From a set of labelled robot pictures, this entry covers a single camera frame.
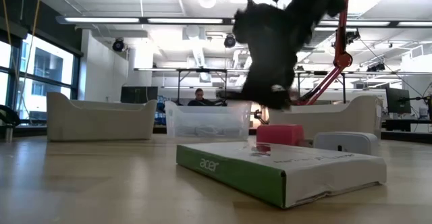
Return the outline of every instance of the person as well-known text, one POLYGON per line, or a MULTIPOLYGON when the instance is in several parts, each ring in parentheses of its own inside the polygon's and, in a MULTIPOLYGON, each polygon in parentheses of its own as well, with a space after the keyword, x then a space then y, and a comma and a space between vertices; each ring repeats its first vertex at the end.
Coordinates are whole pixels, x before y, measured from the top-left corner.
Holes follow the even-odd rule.
POLYGON ((198 88, 195 91, 195 99, 190 101, 188 106, 215 106, 215 103, 204 99, 204 91, 201 88, 198 88))

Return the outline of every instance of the computer monitor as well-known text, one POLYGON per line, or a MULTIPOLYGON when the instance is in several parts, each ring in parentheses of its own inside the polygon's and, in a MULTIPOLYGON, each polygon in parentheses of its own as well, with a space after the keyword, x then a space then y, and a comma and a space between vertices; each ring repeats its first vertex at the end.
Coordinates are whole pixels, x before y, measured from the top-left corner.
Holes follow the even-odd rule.
POLYGON ((408 90, 386 88, 389 113, 411 113, 410 92, 408 90))
POLYGON ((122 103, 147 103, 157 100, 157 86, 124 86, 121 88, 122 103))

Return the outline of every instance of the clear plastic bin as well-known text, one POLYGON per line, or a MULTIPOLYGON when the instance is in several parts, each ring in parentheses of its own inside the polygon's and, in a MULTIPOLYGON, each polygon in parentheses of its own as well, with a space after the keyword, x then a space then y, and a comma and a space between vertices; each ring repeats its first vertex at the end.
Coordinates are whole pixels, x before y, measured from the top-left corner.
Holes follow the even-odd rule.
POLYGON ((247 102, 231 107, 187 107, 165 102, 167 135, 247 140, 250 107, 247 102))

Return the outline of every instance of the green box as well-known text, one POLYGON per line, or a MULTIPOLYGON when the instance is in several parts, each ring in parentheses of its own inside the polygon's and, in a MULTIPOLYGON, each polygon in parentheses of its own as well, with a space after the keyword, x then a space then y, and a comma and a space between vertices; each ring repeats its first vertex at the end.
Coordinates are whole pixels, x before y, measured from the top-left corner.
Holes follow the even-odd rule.
POLYGON ((280 208, 386 181, 382 158, 313 148, 247 142, 177 146, 177 164, 280 208))

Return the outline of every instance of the desk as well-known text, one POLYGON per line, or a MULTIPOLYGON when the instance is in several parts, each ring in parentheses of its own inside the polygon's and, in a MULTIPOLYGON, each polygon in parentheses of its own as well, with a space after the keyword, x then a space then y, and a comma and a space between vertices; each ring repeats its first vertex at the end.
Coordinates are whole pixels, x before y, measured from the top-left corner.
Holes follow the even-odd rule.
POLYGON ((411 124, 432 124, 428 119, 386 119, 383 123, 383 128, 387 131, 402 130, 411 132, 411 124))
POLYGON ((387 184, 281 211, 176 165, 176 144, 210 140, 0 144, 0 223, 431 223, 429 145, 381 141, 387 184))

